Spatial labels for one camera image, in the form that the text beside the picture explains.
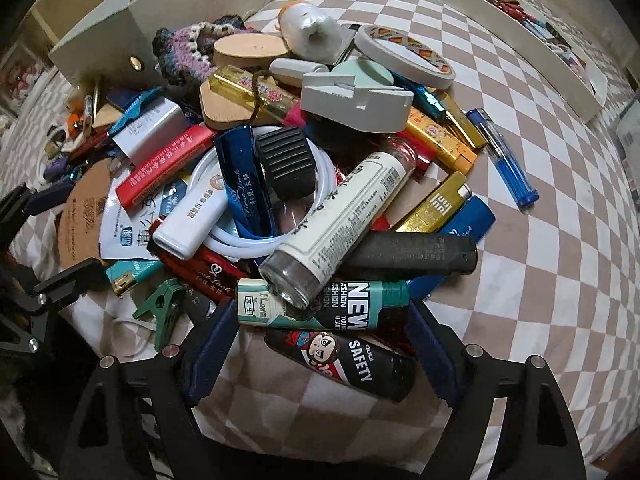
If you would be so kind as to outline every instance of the glass vial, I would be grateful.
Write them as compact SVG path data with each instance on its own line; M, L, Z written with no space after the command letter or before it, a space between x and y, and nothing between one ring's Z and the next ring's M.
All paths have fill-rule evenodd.
M363 160L260 266L274 294L308 308L409 179L414 149L391 138Z

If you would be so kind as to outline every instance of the checkered fabric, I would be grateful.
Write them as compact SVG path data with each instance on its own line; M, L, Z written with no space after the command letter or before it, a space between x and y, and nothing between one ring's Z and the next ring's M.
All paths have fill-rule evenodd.
M249 24L273 30L283 1L267 5ZM584 125L513 49L439 0L308 1L341 22L397 28L441 51L457 74L456 101L463 108L484 107L494 118L541 198L520 213L481 155L470 186L497 221L479 245L476 272L447 280L428 305L463 342L480 344L496 358L544 356L585 459L609 450L636 427L640 413L638 220L606 132L632 95L623 74L574 25L561 23L540 0L526 0L558 22L607 76L606 105ZM42 135L62 110L67 90L61 77L54 79L7 142L2 192L23 180L33 183ZM435 184L443 175L433 165L428 177ZM57 265L53 247L49 214L30 219L12 249L44 277ZM122 300L92 294L66 316L98 353L144 358L153 353L149 344L138 348L148 333L114 319L130 316L146 293L137 288ZM187 330L182 323L174 340ZM476 478L488 473L503 411L504 403L496 401ZM194 412L204 434L230 446L330 462L378 461L419 472L450 410L421 371L409 396L395 404L333 383L270 351L260 330L242 329L213 393Z

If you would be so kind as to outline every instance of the transparent blue lighter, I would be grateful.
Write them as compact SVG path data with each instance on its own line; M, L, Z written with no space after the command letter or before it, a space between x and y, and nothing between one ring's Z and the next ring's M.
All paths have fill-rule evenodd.
M518 209L522 211L533 205L540 195L531 187L527 176L488 113L482 108L474 108L469 110L466 116L485 137L495 169L500 173Z

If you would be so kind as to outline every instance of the white lighter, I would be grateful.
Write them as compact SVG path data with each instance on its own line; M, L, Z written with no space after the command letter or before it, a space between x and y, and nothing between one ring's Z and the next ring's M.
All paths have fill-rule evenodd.
M210 167L154 232L154 242L181 260L189 260L226 209L220 164Z

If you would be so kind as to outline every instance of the teal lighter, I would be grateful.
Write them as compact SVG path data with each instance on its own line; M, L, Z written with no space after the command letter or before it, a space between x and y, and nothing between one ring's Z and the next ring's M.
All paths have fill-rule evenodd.
M107 276L119 297L160 269L162 262L153 260L118 260L107 269Z

